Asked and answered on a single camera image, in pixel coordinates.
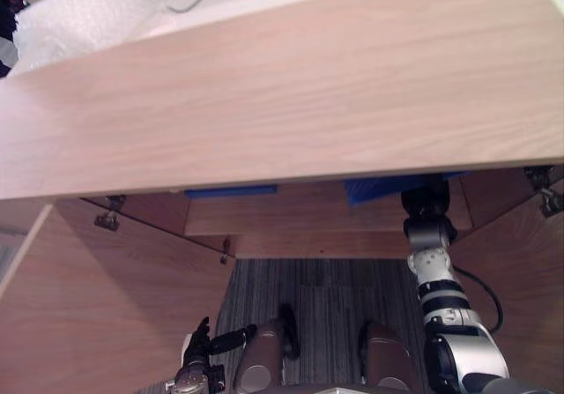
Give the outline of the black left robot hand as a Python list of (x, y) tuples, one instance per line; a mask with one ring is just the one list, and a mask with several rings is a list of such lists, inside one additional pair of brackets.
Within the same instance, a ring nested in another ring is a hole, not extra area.
[(250, 324), (236, 331), (230, 331), (211, 338), (210, 317), (206, 316), (190, 335), (189, 343), (182, 352), (182, 366), (192, 361), (208, 362), (209, 357), (245, 346), (257, 332), (257, 326)]

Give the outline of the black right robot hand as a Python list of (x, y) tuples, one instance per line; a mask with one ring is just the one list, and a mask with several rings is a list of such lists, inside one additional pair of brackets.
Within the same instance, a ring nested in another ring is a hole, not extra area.
[(405, 190), (401, 193), (401, 203), (409, 218), (445, 216), (450, 206), (449, 182), (439, 179)]

